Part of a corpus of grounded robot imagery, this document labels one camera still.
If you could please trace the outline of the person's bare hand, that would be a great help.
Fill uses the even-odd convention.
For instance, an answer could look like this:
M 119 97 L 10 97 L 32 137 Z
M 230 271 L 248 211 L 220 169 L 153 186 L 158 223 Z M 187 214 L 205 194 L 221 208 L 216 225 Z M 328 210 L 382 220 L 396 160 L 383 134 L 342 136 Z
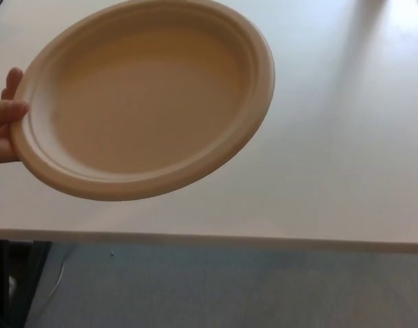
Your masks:
M 12 68 L 5 79 L 5 87 L 0 97 L 0 164 L 18 160 L 10 134 L 10 124 L 21 120 L 29 110 L 23 101 L 14 100 L 15 93 L 23 77 L 23 71 Z

